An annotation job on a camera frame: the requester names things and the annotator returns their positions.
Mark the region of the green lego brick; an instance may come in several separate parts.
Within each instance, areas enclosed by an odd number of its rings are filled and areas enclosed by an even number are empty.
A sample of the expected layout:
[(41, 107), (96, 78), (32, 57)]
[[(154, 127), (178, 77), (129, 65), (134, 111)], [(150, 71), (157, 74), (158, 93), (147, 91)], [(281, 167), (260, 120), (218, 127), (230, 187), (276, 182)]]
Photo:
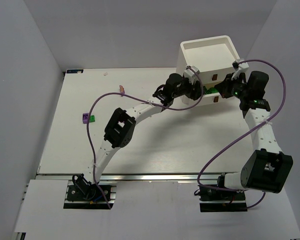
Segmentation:
[(214, 87), (210, 87), (209, 89), (205, 88), (205, 94), (210, 95), (210, 94), (217, 94), (218, 91)]
[(94, 115), (91, 115), (90, 118), (89, 118), (89, 122), (90, 122), (90, 123), (93, 123), (93, 122), (95, 122), (95, 121), (96, 121), (95, 116), (94, 116)]

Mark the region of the purple arched lego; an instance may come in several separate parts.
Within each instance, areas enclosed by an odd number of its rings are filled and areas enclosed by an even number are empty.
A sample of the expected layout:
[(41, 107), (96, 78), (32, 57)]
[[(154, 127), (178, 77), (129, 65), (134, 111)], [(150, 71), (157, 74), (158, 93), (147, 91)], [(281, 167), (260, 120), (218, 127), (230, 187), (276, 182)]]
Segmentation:
[(87, 124), (89, 122), (89, 120), (90, 120), (89, 114), (88, 113), (83, 113), (82, 114), (82, 123)]
[(121, 95), (125, 94), (125, 89), (122, 85), (119, 86), (119, 92)]

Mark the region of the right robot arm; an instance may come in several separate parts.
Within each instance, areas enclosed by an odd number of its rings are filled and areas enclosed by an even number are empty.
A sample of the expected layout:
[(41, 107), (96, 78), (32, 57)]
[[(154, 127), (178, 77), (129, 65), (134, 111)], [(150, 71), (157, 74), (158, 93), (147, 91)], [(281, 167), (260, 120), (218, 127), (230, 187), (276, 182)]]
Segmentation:
[(222, 98), (239, 99), (243, 118), (252, 131), (253, 153), (241, 171), (225, 173), (220, 180), (226, 189), (278, 194), (293, 166), (293, 158), (282, 152), (269, 121), (271, 108), (264, 99), (269, 76), (261, 71), (251, 72), (248, 79), (244, 73), (235, 79), (232, 76), (227, 74), (224, 81), (215, 85), (215, 89)]

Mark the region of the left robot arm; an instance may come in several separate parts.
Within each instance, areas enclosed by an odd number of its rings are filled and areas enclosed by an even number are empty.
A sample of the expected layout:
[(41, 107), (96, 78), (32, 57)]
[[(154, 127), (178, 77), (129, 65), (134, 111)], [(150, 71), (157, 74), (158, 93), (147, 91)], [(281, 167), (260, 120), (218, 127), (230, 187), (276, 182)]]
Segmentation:
[[(87, 181), (92, 184), (99, 183), (101, 175), (112, 157), (132, 140), (136, 125), (164, 110), (185, 111), (195, 107), (202, 100), (204, 90), (202, 80), (199, 77), (199, 71), (190, 67), (184, 71), (183, 75), (178, 73), (170, 74), (166, 83), (160, 85), (147, 100), (139, 99), (125, 93), (109, 92), (95, 100), (88, 114), (92, 113), (94, 107), (102, 98), (111, 95), (130, 98), (140, 102), (140, 104), (128, 110), (121, 108), (114, 110), (104, 129), (103, 140), (98, 150), (94, 148), (89, 124), (86, 124), (87, 137), (93, 154), (93, 163), (83, 174)], [(181, 96), (189, 97), (196, 101), (196, 103), (185, 108), (173, 108), (174, 99)]]

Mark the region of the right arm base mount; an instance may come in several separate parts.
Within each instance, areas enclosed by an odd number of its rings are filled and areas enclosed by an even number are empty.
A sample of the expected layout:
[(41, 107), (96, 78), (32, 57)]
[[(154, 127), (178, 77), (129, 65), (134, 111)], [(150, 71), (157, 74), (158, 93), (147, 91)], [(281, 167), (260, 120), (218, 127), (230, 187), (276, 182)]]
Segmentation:
[(234, 213), (246, 212), (248, 206), (246, 195), (242, 191), (227, 191), (225, 187), (225, 173), (202, 174), (200, 183), (194, 195), (199, 198), (202, 213)]

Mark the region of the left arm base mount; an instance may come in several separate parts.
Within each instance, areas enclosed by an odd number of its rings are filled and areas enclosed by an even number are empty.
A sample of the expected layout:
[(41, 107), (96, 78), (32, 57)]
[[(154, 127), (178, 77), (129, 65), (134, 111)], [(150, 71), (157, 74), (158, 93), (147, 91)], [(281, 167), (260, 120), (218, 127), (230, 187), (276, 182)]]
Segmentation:
[(110, 210), (114, 205), (111, 185), (96, 185), (84, 174), (72, 176), (68, 184), (63, 208), (66, 210)]

